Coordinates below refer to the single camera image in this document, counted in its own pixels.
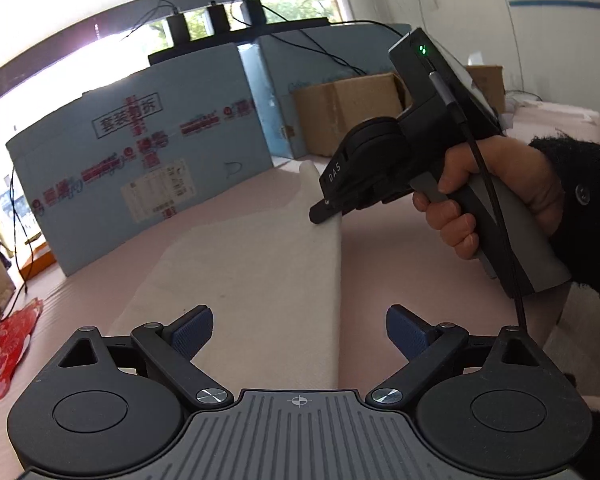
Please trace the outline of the right forearm black sleeve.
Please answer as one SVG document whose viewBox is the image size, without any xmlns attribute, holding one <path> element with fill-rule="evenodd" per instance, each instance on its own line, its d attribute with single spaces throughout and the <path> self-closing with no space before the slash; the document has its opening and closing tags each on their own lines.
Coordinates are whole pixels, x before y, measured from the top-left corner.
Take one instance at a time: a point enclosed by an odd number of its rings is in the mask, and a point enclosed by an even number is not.
<svg viewBox="0 0 600 480">
<path fill-rule="evenodd" d="M 550 247 L 573 281 L 600 295 L 600 144 L 555 136 L 531 146 L 547 157 L 564 191 Z"/>
</svg>

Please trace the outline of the person's right hand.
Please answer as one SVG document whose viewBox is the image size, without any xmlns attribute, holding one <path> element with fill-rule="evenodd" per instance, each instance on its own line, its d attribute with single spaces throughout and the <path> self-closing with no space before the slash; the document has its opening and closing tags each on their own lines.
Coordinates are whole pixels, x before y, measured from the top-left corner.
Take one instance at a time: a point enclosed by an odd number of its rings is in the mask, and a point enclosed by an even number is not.
<svg viewBox="0 0 600 480">
<path fill-rule="evenodd" d="M 545 235 L 552 235 L 562 220 L 564 192 L 554 168 L 545 155 L 515 139 L 492 136 L 478 142 L 486 169 L 500 179 L 527 206 Z M 463 186 L 479 171 L 468 144 L 446 151 L 438 189 L 448 195 Z M 452 247 L 458 258 L 474 258 L 479 249 L 477 221 L 463 212 L 454 200 L 431 203 L 426 195 L 416 192 L 415 208 L 422 212 L 431 229 L 439 232 L 444 244 Z"/>
</svg>

